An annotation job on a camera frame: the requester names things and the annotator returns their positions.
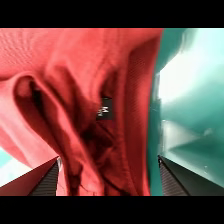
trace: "wrinkled fabric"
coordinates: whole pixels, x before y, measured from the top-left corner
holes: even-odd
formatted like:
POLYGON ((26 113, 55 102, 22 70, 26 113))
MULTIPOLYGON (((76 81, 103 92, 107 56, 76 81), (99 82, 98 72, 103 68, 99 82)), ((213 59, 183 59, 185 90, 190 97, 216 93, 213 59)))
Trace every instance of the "wrinkled fabric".
POLYGON ((148 104, 162 29, 0 29, 0 146, 57 195, 149 195, 148 104), (96 120, 102 98, 113 120, 96 120))

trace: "black label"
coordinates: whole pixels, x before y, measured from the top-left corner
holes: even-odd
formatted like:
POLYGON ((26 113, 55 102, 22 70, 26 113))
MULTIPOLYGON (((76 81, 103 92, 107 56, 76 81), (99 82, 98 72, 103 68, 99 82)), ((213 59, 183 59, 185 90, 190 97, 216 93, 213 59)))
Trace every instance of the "black label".
POLYGON ((97 120, 112 120, 112 115, 112 99, 103 98, 102 107, 97 113, 97 120))

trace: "red fabric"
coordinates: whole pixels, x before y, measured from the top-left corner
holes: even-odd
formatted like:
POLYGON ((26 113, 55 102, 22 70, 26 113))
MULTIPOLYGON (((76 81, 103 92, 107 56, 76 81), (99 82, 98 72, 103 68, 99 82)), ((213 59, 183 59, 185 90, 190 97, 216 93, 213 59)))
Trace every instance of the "red fabric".
POLYGON ((162 29, 0 29, 0 145, 59 155, 57 195, 149 195, 148 103, 162 29), (97 121, 102 97, 114 119, 97 121))

